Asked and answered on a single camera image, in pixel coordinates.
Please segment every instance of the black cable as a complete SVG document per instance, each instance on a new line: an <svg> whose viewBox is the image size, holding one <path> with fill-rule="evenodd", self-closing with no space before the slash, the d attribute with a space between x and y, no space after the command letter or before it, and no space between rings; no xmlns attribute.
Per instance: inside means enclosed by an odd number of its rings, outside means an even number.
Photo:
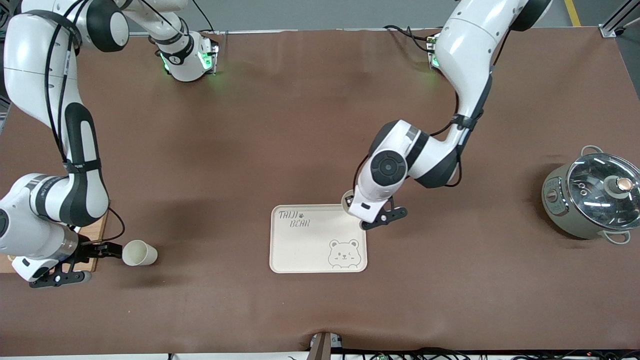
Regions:
<svg viewBox="0 0 640 360"><path fill-rule="evenodd" d="M456 108L453 109L453 113L457 113L458 112L458 108L460 107L460 98L458 97L458 93L456 92ZM451 122L449 122L445 127L441 128L440 130L436 131L433 134L429 134L430 136L436 136L436 135L440 135L442 133L444 133L445 131L447 131L447 129L449 129L451 127Z"/></svg>
<svg viewBox="0 0 640 360"><path fill-rule="evenodd" d="M445 127L443 127L440 130L436 131L435 133L429 134L429 135L431 135L431 136L440 135L440 134L444 133L445 131L447 131L447 129L449 129L450 127L451 127L451 122L448 123Z"/></svg>
<svg viewBox="0 0 640 360"><path fill-rule="evenodd" d="M437 358L439 358L440 356L447 358L447 360L452 360L449 356L447 356L447 354L438 354L438 355L436 355L436 356L432 357L432 358L431 358L431 359L429 359L429 360L437 359Z"/></svg>
<svg viewBox="0 0 640 360"><path fill-rule="evenodd" d="M2 1L0 1L0 8L2 8L2 10L6 11L6 13L8 15L11 15L11 10L9 10L9 8L5 4L3 4Z"/></svg>
<svg viewBox="0 0 640 360"><path fill-rule="evenodd" d="M504 39L502 39L502 45L500 45L500 50L498 50L498 55L495 56L495 60L493 61L493 66L498 63L498 59L500 58L500 54L502 54L502 49L504 49L504 44L507 42L507 38L511 33L511 29L507 30L507 33L504 35Z"/></svg>
<svg viewBox="0 0 640 360"><path fill-rule="evenodd" d="M591 352L592 354L596 354L596 355L597 355L601 360L607 359L607 357L606 357L606 356L604 356L604 354L603 354L603 353L601 353L601 352L599 352L599 351L597 351L597 350L591 350L590 352Z"/></svg>
<svg viewBox="0 0 640 360"><path fill-rule="evenodd" d="M358 168L356 168L356 173L353 175L353 189L354 189L354 191L356 189L356 181L358 181L358 173L360 172L360 168L362 167L364 162L367 161L368 158L369 158L369 155L365 156L364 159L362 159L362 161L358 165Z"/></svg>
<svg viewBox="0 0 640 360"><path fill-rule="evenodd" d="M464 357L464 358L465 358L465 360L471 360L471 358L470 358L469 356L466 356L465 354L463 354L463 353L461 353L461 352L459 352L459 351L455 351L455 350L452 350L452 351L453 351L455 354L458 354L458 355L460 355L461 357Z"/></svg>
<svg viewBox="0 0 640 360"><path fill-rule="evenodd" d="M213 25L211 25L211 21L209 21L209 18L207 16L207 14L205 14L202 9L200 8L200 5L198 5L198 3L196 2L196 0L193 0L193 3L195 4L195 6L198 8L198 11L202 14L202 16L204 16L204 19L207 21L207 23L209 24L209 29L211 31L213 31Z"/></svg>
<svg viewBox="0 0 640 360"><path fill-rule="evenodd" d="M189 34L185 34L185 33L181 32L180 30L176 29L176 28L173 26L173 24L172 24L169 20L167 20L167 19L166 19L166 17L164 17L161 13L159 13L159 12L158 12L158 11L157 11L153 6L151 6L151 4L149 4L149 3L147 2L147 0L140 0L140 1L142 1L143 3L145 3L145 5L147 5L147 6L151 9L151 11L153 11L154 13L156 13L156 15L160 16L160 18L161 18L161 19L163 19L164 21L166 21L166 23L167 23L167 24L169 24L169 26L171 26L175 31L178 31L178 33L183 34L184 36L188 36L188 35L189 35Z"/></svg>
<svg viewBox="0 0 640 360"><path fill-rule="evenodd" d="M571 351L567 352L565 355L561 355L560 357L557 357L557 359L564 359L564 358L566 358L567 356L573 354L576 351L577 350L571 350Z"/></svg>
<svg viewBox="0 0 640 360"><path fill-rule="evenodd" d="M76 17L74 18L74 24L77 23L78 18L80 17L80 13L82 12L82 9L84 8L85 5L87 5L87 3L89 3L89 1L85 1L80 5L80 8L78 8L78 11L76 12ZM71 48L73 47L73 37L69 36L69 41L67 44L67 53L71 52ZM62 77L62 86L60 87L60 99L58 100L58 140L59 140L59 144L58 144L58 150L60 151L60 154L63 155L63 157L66 160L66 155L65 155L65 149L63 146L63 142L62 142L62 137L60 134L60 131L62 131L62 104L64 103L64 98L65 98L65 89L67 88L67 78L68 78L68 69L69 69L69 61L70 58L67 57L67 60L65 60L65 71L64 71L64 75Z"/></svg>
<svg viewBox="0 0 640 360"><path fill-rule="evenodd" d="M71 4L71 6L69 6L69 9L67 9L64 13L64 17L69 16L69 14L71 13L71 11L73 11L73 9L80 3L82 2L87 2L88 0L77 0L76 2L74 2L73 4ZM62 145L60 142L60 138L58 136L58 132L56 130L56 124L54 123L53 120L53 113L51 110L51 97L49 96L49 73L50 73L50 68L51 68L51 57L53 55L53 48L56 44L56 39L58 38L58 34L60 33L60 30L62 29L62 25L57 25L56 29L53 31L53 36L51 37L51 42L49 43L49 50L47 51L47 59L45 61L45 69L44 69L44 96L45 96L45 101L47 103L47 114L49 116L49 125L51 126L51 132L53 133L53 138L56 141L56 146L58 147L58 150L60 151L60 156L62 157L62 162L65 162L67 160L67 158L65 157L65 154L63 151L61 151L60 149L62 149Z"/></svg>
<svg viewBox="0 0 640 360"><path fill-rule="evenodd" d="M126 226L124 225L124 220L122 220L122 218L120 217L120 215L118 215L118 213L111 208L111 206L108 208L110 212L112 212L120 221L120 225L122 226L122 230L120 231L120 234L117 234L116 236L112 236L110 238L106 238L106 239L100 239L100 240L93 240L93 241L87 241L82 243L82 245L91 245L91 244L95 244L95 243L104 243L107 241L112 241L115 240L119 237L121 237L122 235L124 235L125 230L127 229Z"/></svg>
<svg viewBox="0 0 640 360"><path fill-rule="evenodd" d="M6 25L6 22L9 20L10 16L9 14L3 14L2 15L2 20L0 20L2 23L0 23L0 28L3 28Z"/></svg>
<svg viewBox="0 0 640 360"><path fill-rule="evenodd" d="M462 181L462 159L460 158L460 152L459 151L456 154L456 159L458 160L458 180L453 184L445 184L444 185L444 186L446 186L448 188L455 188L456 186L460 185L460 182Z"/></svg>
<svg viewBox="0 0 640 360"><path fill-rule="evenodd" d="M412 37L410 33L406 32L405 30L401 29L398 26L395 25L387 25L385 26L383 29L394 29L394 30L398 30L398 32L400 32L400 34L406 36L406 37ZM427 41L426 37L415 37L417 40L422 40L422 41Z"/></svg>
<svg viewBox="0 0 640 360"><path fill-rule="evenodd" d="M417 353L417 352L415 352L415 351L411 351L411 352L409 352L409 354L410 354L410 355L411 355L415 360L426 360L426 359L424 358L424 356L422 356L422 355L418 354L418 353Z"/></svg>
<svg viewBox="0 0 640 360"><path fill-rule="evenodd" d="M411 38L413 39L413 43L422 51L429 53L429 54L433 54L433 50L429 50L426 47L422 47L420 46L420 44L418 44L418 40L416 40L416 37L413 35L413 32L411 31L411 27L407 26L406 30L409 32L409 35L411 36Z"/></svg>
<svg viewBox="0 0 640 360"><path fill-rule="evenodd" d="M622 360L622 359L626 358L627 356L629 356L631 354L635 354L636 352L640 352L640 350L632 350L630 352L627 352L626 354L620 356L618 359Z"/></svg>

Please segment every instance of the paper cup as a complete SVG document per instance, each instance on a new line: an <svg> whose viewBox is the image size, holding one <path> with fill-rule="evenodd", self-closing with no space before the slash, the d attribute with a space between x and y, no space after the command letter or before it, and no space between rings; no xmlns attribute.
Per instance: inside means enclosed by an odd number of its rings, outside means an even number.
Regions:
<svg viewBox="0 0 640 360"><path fill-rule="evenodd" d="M129 266L153 264L158 258L158 251L142 240L133 240L122 249L122 261Z"/></svg>

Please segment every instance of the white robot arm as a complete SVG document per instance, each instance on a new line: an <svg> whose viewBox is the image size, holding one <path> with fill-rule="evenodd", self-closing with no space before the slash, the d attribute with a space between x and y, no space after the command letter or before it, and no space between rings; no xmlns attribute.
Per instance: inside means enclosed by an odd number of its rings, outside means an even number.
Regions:
<svg viewBox="0 0 640 360"><path fill-rule="evenodd" d="M13 267L27 281L78 252L81 238L59 223L83 227L107 211L93 119L77 89L76 51L83 43L117 51L128 38L125 18L109 0L25 0L9 22L7 93L15 106L52 128L68 174L26 175L0 200L0 252L17 256ZM74 276L75 282L90 278Z"/></svg>
<svg viewBox="0 0 640 360"><path fill-rule="evenodd" d="M67 226L90 225L109 205L93 119L77 87L81 46L122 50L129 39L124 9L155 39L176 79L196 80L215 66L211 41L189 32L172 12L183 9L186 0L153 3L151 8L146 0L24 0L21 13L9 22L4 45L9 98L52 129L67 171L65 177L26 175L0 200L0 252L16 256L13 267L32 287L87 281L88 272L69 275L62 262L118 258L122 251L112 243L86 244L87 238Z"/></svg>
<svg viewBox="0 0 640 360"><path fill-rule="evenodd" d="M349 213L372 229L403 218L404 208L383 207L404 180L426 188L445 186L455 175L469 134L483 114L491 88L491 58L507 30L529 29L552 0L462 0L435 45L439 70L459 96L444 141L398 120L382 127L369 149L353 195L343 199Z"/></svg>
<svg viewBox="0 0 640 360"><path fill-rule="evenodd" d="M218 44L190 31L187 23L173 12L186 8L188 0L115 0L124 14L149 32L160 49L164 66L179 81L194 81L215 73Z"/></svg>

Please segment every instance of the table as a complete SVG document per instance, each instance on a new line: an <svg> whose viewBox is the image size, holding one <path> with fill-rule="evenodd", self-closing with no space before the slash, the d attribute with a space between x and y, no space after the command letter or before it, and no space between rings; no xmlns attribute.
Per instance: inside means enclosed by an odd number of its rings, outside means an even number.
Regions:
<svg viewBox="0 0 640 360"><path fill-rule="evenodd" d="M396 204L410 215L369 233L364 272L280 275L271 210L337 203L383 124L440 129L454 93L397 33L218 39L219 74L194 83L167 76L145 38L82 51L121 243L141 238L159 259L105 259L89 283L42 291L0 275L0 355L300 350L319 331L351 348L640 347L640 233L579 241L540 202L583 145L640 163L640 103L614 41L511 34L462 184L408 181ZM1 140L2 193L22 174L62 174L49 129L22 112Z"/></svg>

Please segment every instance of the bear face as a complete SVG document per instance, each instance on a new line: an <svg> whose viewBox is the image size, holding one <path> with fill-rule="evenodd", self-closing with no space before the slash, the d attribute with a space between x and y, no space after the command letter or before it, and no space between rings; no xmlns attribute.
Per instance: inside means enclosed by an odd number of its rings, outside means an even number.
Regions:
<svg viewBox="0 0 640 360"><path fill-rule="evenodd" d="M332 240L329 243L331 252L329 253L329 265L335 268L357 268L362 258L358 252L360 244L358 240L350 240L348 243L341 243Z"/></svg>

